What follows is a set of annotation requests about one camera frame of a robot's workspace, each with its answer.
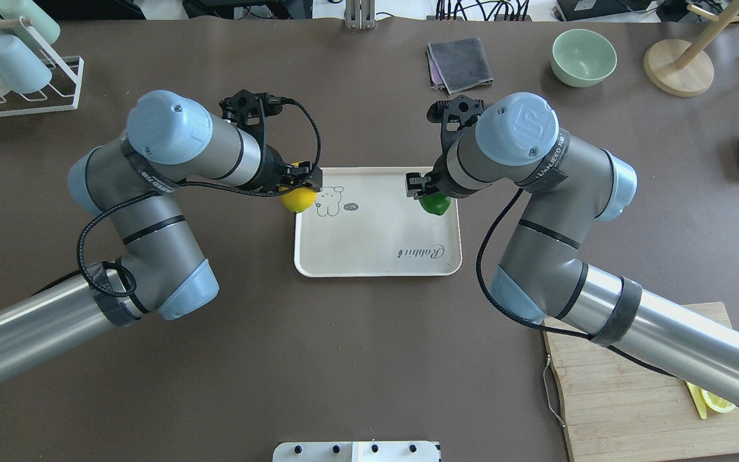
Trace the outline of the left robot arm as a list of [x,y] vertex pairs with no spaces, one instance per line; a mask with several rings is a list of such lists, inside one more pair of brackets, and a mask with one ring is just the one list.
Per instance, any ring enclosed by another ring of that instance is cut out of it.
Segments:
[[176,320],[217,296],[175,192],[320,190],[321,134],[302,103],[241,90],[219,106],[216,115],[152,90],[113,141],[71,167],[68,190],[92,216],[77,237],[77,269],[0,312],[0,384],[147,313]]

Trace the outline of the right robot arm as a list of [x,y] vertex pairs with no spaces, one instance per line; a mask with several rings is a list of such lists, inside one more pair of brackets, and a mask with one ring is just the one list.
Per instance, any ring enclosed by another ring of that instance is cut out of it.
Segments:
[[437,101],[441,154],[407,195],[425,210],[496,182],[528,201],[485,298],[519,324],[606,348],[662,375],[689,381],[739,407],[739,331],[690,312],[670,296],[730,291],[739,301],[739,207],[687,186],[646,187],[627,162],[567,131],[537,94],[487,105]]

